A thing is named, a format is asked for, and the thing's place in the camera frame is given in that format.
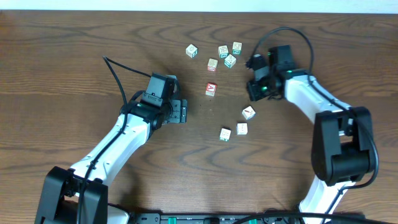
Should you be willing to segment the wooden block red bottom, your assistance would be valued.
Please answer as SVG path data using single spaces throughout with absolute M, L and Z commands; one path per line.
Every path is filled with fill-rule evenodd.
M 207 70 L 215 72 L 218 65 L 217 59 L 210 58 L 207 65 Z

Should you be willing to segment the wooden block green bottom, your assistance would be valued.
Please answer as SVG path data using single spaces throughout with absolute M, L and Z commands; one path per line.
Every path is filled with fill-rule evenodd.
M 230 139 L 230 135 L 231 135 L 231 130 L 230 129 L 222 128 L 221 131 L 220 131 L 219 139 L 221 141 L 228 142 L 229 139 Z

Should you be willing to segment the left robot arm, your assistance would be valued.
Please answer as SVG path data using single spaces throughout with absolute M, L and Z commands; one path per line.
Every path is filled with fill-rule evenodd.
M 132 154 L 168 123 L 185 123 L 186 100 L 130 101 L 98 145 L 69 169 L 45 177 L 36 223 L 128 223 L 131 215 L 108 202 L 108 189 Z

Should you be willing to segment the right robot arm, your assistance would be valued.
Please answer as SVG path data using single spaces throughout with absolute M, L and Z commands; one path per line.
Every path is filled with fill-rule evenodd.
M 309 70 L 298 69 L 290 53 L 254 54 L 246 62 L 254 78 L 251 101 L 280 96 L 313 123 L 311 163 L 314 180 L 299 203 L 301 213 L 330 215 L 349 190 L 370 185 L 379 156 L 372 119 L 365 107 L 352 107 L 325 90 Z

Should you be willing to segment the red letter A block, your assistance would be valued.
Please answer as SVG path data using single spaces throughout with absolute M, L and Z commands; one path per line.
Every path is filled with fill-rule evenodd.
M 208 96 L 214 96 L 216 93 L 217 85 L 214 83 L 208 83 L 206 86 L 205 94 Z

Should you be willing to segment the wooden block red drawing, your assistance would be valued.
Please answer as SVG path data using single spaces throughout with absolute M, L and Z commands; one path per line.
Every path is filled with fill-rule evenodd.
M 256 115 L 255 110 L 253 109 L 252 106 L 248 106 L 245 109 L 242 110 L 242 115 L 246 120 L 249 120 L 253 118 Z

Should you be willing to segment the wooden block blue H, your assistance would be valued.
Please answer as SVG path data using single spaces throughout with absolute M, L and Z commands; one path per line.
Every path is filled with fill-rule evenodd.
M 236 126 L 237 135 L 246 135 L 248 133 L 247 123 L 238 123 Z

